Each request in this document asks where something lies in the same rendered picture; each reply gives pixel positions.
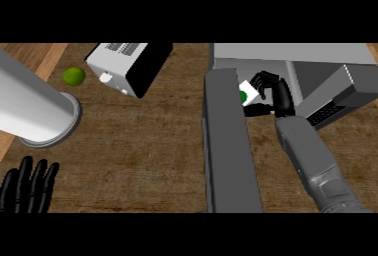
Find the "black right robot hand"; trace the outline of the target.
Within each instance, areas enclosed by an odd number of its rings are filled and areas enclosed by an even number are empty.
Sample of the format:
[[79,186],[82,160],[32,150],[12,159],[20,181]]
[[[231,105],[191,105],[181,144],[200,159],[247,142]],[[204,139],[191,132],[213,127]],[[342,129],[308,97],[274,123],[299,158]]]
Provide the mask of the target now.
[[266,99],[265,90],[272,89],[274,104],[256,103],[244,107],[247,117],[256,117],[275,113],[277,118],[296,115],[291,90],[284,78],[277,74],[262,71],[252,79],[252,86],[259,91],[262,99]]

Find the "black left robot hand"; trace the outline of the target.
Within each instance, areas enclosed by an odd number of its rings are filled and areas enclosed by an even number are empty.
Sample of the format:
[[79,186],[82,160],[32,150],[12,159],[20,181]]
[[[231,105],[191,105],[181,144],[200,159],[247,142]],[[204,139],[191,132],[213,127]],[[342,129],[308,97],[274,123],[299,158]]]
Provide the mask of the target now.
[[6,172],[0,185],[0,213],[49,212],[58,172],[58,162],[48,165],[42,159],[33,165],[33,157],[24,157],[20,167]]

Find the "white milk carton green print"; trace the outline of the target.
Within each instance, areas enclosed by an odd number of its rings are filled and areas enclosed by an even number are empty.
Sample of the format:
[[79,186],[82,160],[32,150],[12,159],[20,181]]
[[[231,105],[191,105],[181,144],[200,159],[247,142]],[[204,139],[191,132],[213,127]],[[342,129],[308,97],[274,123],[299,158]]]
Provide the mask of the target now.
[[244,81],[240,84],[240,94],[244,106],[250,105],[256,97],[260,95],[257,89],[253,87],[249,81]]

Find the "grey microwave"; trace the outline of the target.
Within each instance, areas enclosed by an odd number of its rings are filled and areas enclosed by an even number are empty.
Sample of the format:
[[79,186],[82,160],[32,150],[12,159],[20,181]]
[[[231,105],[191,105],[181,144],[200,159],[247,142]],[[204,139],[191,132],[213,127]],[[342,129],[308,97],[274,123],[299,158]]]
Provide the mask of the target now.
[[213,43],[210,67],[247,81],[260,71],[286,78],[296,113],[324,128],[378,99],[378,63],[364,43]]

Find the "dark grey microwave door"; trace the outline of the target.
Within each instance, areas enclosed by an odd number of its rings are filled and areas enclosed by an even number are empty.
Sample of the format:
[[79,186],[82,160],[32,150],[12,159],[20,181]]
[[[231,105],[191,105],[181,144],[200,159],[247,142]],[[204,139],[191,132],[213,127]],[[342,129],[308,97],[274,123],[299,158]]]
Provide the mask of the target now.
[[262,213],[246,115],[234,68],[204,78],[203,142],[209,213]]

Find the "large white cylinder grey rim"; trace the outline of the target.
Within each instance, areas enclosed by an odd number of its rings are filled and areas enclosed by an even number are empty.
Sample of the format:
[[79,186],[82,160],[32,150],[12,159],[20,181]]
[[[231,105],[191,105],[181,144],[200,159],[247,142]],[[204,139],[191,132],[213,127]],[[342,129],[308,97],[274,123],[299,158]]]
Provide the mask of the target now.
[[0,49],[0,131],[45,149],[71,136],[82,115],[79,99],[60,92]]

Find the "white toaster oven black front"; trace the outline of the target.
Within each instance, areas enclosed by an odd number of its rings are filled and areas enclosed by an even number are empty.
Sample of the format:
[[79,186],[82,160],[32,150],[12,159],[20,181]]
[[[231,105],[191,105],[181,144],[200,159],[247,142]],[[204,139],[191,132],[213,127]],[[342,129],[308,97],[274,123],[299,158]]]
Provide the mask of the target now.
[[172,43],[99,43],[86,63],[108,87],[142,98],[172,51]]

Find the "green lime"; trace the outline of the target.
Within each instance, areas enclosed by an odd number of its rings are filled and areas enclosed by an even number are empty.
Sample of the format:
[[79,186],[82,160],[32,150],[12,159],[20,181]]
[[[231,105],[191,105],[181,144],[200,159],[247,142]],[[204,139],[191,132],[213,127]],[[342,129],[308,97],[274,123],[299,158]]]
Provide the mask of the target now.
[[85,82],[85,79],[86,79],[86,72],[85,72],[85,70],[80,67],[68,68],[64,71],[63,79],[64,79],[64,82],[70,86],[73,86],[73,87],[79,86]]

